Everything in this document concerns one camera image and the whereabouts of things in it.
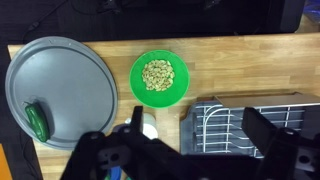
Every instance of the wire rack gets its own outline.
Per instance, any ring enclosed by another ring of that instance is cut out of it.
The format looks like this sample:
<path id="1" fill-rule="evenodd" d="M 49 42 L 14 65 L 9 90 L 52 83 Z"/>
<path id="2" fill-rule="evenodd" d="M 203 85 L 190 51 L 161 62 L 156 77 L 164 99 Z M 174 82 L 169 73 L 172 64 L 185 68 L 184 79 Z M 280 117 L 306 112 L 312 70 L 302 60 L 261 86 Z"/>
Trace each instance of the wire rack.
<path id="1" fill-rule="evenodd" d="M 225 108 L 221 104 L 199 105 L 194 118 L 194 151 L 199 153 L 237 153 L 263 158 L 241 129 L 244 108 Z M 277 127 L 301 131 L 303 107 L 258 107 Z"/>

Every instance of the green pepper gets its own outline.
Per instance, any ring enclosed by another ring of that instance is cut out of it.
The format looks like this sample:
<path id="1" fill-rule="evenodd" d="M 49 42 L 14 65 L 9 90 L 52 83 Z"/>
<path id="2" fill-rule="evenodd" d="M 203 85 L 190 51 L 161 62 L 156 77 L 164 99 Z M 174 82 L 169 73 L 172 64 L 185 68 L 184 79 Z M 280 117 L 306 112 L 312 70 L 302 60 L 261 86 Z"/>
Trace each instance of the green pepper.
<path id="1" fill-rule="evenodd" d="M 49 139 L 49 128 L 46 117 L 38 103 L 28 104 L 25 107 L 28 115 L 31 129 L 36 134 L 41 142 L 46 142 Z"/>

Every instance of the wooden table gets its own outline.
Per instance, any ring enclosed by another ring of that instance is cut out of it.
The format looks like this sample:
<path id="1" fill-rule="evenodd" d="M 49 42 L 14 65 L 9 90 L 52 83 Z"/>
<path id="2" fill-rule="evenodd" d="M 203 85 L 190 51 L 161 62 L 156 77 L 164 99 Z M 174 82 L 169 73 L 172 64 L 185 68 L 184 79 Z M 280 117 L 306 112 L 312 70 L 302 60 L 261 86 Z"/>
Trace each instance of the wooden table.
<path id="1" fill-rule="evenodd" d="M 117 85 L 119 108 L 114 125 L 131 116 L 140 103 L 130 92 L 128 77 L 144 52 L 166 49 L 185 60 L 190 89 L 175 106 L 145 108 L 157 119 L 160 139 L 179 150 L 179 121 L 199 97 L 300 91 L 320 96 L 320 33 L 186 38 L 84 43 L 110 68 Z M 21 46 L 9 46 L 13 56 Z M 44 179 L 59 179 L 70 152 L 35 142 Z"/>

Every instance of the orange object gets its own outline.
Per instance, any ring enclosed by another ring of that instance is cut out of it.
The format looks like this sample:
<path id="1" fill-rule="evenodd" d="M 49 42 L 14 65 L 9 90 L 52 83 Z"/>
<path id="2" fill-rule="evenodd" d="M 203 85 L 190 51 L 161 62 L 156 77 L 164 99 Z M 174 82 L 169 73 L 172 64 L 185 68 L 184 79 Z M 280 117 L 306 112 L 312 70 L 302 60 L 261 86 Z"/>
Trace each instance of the orange object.
<path id="1" fill-rule="evenodd" d="M 0 179 L 12 180 L 12 176 L 9 170 L 8 162 L 4 154 L 2 144 L 0 144 Z"/>

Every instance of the green bowl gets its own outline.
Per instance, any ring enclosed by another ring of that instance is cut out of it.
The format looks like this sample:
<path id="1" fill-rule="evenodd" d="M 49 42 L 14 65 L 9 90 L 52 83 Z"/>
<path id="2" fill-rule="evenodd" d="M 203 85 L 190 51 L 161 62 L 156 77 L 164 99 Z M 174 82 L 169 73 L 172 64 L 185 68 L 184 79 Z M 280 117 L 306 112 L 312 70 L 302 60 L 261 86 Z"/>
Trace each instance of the green bowl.
<path id="1" fill-rule="evenodd" d="M 165 91 L 148 91 L 142 81 L 144 65 L 153 60 L 167 60 L 171 63 L 175 77 L 173 84 Z M 188 91 L 190 75 L 187 65 L 175 53 L 154 50 L 140 56 L 130 71 L 130 88 L 133 95 L 144 105 L 152 108 L 165 108 L 177 103 Z"/>

